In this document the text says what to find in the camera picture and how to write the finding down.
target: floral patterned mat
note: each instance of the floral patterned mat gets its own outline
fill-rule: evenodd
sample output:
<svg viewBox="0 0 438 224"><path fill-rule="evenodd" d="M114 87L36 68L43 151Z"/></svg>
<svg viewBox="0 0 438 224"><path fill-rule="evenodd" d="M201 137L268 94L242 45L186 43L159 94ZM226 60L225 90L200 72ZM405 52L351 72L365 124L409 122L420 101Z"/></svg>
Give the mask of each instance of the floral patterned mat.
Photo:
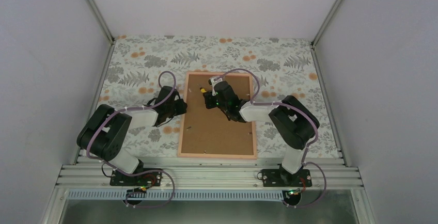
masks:
<svg viewBox="0 0 438 224"><path fill-rule="evenodd" d="M141 106L160 91L158 75L172 71L184 92L187 71L251 70L261 83L256 102L282 100L291 94L320 121L320 139L309 157L338 157L309 42L301 39L221 38L199 36L121 36L109 64L99 104L116 109ZM171 85L163 75L162 83ZM135 156L176 157L180 117L157 127L128 131L124 147ZM270 123L257 122L258 157L283 157L286 144Z"/></svg>

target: orange flower pattern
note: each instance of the orange flower pattern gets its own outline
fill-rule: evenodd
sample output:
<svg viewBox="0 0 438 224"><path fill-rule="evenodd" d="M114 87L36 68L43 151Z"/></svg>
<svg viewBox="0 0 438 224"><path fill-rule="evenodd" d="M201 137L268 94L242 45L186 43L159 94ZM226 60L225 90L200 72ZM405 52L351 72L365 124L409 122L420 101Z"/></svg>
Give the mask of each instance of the orange flower pattern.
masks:
<svg viewBox="0 0 438 224"><path fill-rule="evenodd" d="M320 139L309 157L338 156L306 40L123 35L116 40L99 104L116 109L146 104L158 96L158 75L165 70L175 73L182 96L187 71L233 68L246 68L258 77L256 101L280 101L290 94L318 118ZM161 84L171 86L172 78L164 74ZM123 146L135 156L176 157L180 121L177 116L161 127L129 129ZM283 157L285 143L278 131L264 122L256 122L256 129L258 157Z"/></svg>

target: wooden frame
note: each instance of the wooden frame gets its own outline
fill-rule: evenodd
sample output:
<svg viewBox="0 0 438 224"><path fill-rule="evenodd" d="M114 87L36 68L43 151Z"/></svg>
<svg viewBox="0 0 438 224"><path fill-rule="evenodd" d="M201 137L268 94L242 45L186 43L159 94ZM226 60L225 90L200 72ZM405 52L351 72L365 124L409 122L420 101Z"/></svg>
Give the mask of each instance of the wooden frame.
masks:
<svg viewBox="0 0 438 224"><path fill-rule="evenodd" d="M187 92L189 90L189 76L190 75L222 75L223 72L187 72L184 85L184 96L183 99L186 102ZM249 73L229 73L227 76L241 76L249 78L249 95L250 97L254 94L253 77ZM179 157L200 157L200 158L234 158L234 159L256 159L257 158L257 135L256 135L256 124L251 122L252 126L252 138L253 138L253 154L252 155L238 155L238 154L201 154L201 153L182 153L182 140L184 133L184 117L181 118L181 129L179 133L179 143L178 143L178 156Z"/></svg>

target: robotic arm base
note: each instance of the robotic arm base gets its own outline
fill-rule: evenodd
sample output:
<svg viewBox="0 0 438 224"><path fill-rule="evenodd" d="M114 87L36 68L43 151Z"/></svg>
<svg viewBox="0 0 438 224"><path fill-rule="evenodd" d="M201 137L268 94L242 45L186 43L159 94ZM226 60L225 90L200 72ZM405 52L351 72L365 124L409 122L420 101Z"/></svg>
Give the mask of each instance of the robotic arm base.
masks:
<svg viewBox="0 0 438 224"><path fill-rule="evenodd" d="M312 186L310 171L300 169L296 173L291 174L282 166L279 169L262 169L263 187L303 187L302 178L306 187Z"/></svg>
<svg viewBox="0 0 438 224"><path fill-rule="evenodd" d="M159 168L143 168L143 162L139 160L138 166L132 174L140 173L147 170L161 170ZM155 183L152 185L153 177L147 175L153 175L155 177ZM110 186L160 186L161 185L161 172L151 172L136 177L130 177L122 174L117 170L113 170Z"/></svg>

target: metal frame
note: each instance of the metal frame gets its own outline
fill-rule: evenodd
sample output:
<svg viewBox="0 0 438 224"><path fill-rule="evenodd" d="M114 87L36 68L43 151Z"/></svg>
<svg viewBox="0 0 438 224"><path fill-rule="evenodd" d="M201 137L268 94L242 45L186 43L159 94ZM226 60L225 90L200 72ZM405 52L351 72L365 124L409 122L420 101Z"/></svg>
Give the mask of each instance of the metal frame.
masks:
<svg viewBox="0 0 438 224"><path fill-rule="evenodd" d="M94 0L87 0L87 2L95 14L108 41L112 44L96 89L92 107L88 115L89 118L96 109L98 103L99 95L114 51L114 38ZM357 213L357 220L360 224L374 224L375 221L359 170L356 167L348 167L348 165L350 165L349 156L346 154L346 151L342 149L342 143L339 139L338 129L334 121L325 83L315 53L316 44L320 40L341 2L342 0L335 1L311 43L312 57L316 71L319 75L318 79L321 85L328 117L332 125L335 142L339 148L339 158L312 158L309 160L319 164L324 170L327 177L327 189L349 189L351 191ZM183 194L182 199L185 200L188 199L187 196L191 197L192 194L201 194L201 196L205 196L202 195L202 193L211 192L225 194L222 196L229 196L227 194L231 192L247 193L250 198L251 196L259 196L257 195L259 193L267 193L273 194L272 196L275 198L276 194L278 195L281 190L289 189L287 187L264 188L263 183L257 179L257 173L261 169L278 168L278 164L281 163L280 158L228 160L146 157L140 159L145 163L145 167L162 168L170 173L174 180L178 182L177 192ZM110 173L112 170L112 168L108 166L104 166L103 168L106 173ZM323 187L322 173L315 166L307 166L306 169L311 171L313 180L313 187L308 188L308 190L321 190ZM117 200L120 200L119 193L124 192L125 189L131 188L132 187L110 186L109 179L102 175L100 162L86 158L84 156L84 151L78 148L75 157L72 159L72 165L62 166L42 223L52 224L62 221L64 207L68 198L78 199L78 197L83 197L84 199L87 199L89 197L115 197ZM157 187L155 191L157 192L157 197L162 197L163 194L169 194L171 188L172 186L169 178L163 177L161 187Z"/></svg>
<svg viewBox="0 0 438 224"><path fill-rule="evenodd" d="M99 25L102 28L102 31L105 33L105 36L108 39L108 42L110 44L113 44L114 37L113 37L113 35L111 35L111 32L105 23L105 19L103 18L102 14L100 13L95 1L94 0L87 0L87 3L89 4L91 11L93 12L97 21L99 22Z"/></svg>
<svg viewBox="0 0 438 224"><path fill-rule="evenodd" d="M359 224L376 224L365 189L352 189L351 196Z"/></svg>
<svg viewBox="0 0 438 224"><path fill-rule="evenodd" d="M261 169L276 169L281 158L259 159L208 159L208 158L160 158L142 157L146 168L162 168L178 182L178 189L267 189L280 190L288 187L264 188L257 179ZM319 164L327 177L328 189L362 189L363 183L357 168L346 167L342 158L311 158ZM59 173L55 188L123 188L132 187L110 186L109 179L103 176L101 163L88 159L85 151L81 151L76 165L64 165ZM111 173L112 168L104 166L104 171ZM307 166L312 174L313 187L320 190L323 187L322 173L315 166ZM171 181L163 176L161 187L171 189Z"/></svg>
<svg viewBox="0 0 438 224"><path fill-rule="evenodd" d="M314 47L311 47L310 50L311 50L311 53L312 53L312 58L314 60L316 73L318 75L319 85L321 86L322 97L324 98L325 108L327 109L327 114L328 114L328 117L329 117L328 119L330 121L330 125L332 126L333 138L335 139L336 146L342 152L343 160L345 161L345 165L346 166L350 166L351 165L351 158L350 158L348 149L346 149L342 145L341 139L339 138L338 127L336 125L336 121L335 121L335 118L334 118L334 115L333 115L332 106L331 106L330 100L328 98L329 96L327 94L327 89L325 88L324 77L322 75L321 68L319 66L318 57L316 55Z"/></svg>
<svg viewBox="0 0 438 224"><path fill-rule="evenodd" d="M47 205L41 222L42 224L58 224L61 222L68 195L69 189L53 189L52 196L50 197L49 204Z"/></svg>
<svg viewBox="0 0 438 224"><path fill-rule="evenodd" d="M109 48L110 50L108 51L108 54L106 55L105 64L103 65L102 73L100 74L99 83L97 85L95 96L93 98L93 102L91 104L91 109L90 109L90 112L88 113L86 122L88 121L88 119L90 119L90 117L93 115L93 113L95 112L95 110L97 108L97 103L99 102L100 92L102 91L103 83L105 82L106 73L108 72L108 67L110 65L111 57L113 56L114 47L115 47L115 44L111 45L111 47ZM71 165L76 164L76 160L77 160L77 157L79 156L80 151L81 151L81 148L76 147L76 152L74 153L74 156L70 160Z"/></svg>
<svg viewBox="0 0 438 224"><path fill-rule="evenodd" d="M342 3L342 1L343 0L335 0L335 2L333 3L330 11L328 12L327 16L325 17L324 22L322 22L322 25L319 28L318 33L316 34L316 36L312 42L313 47L315 47L316 44L319 42L319 39L321 39L322 34L324 33L324 31L327 28L330 21L332 20L333 16L335 15L335 13L338 10L339 5Z"/></svg>

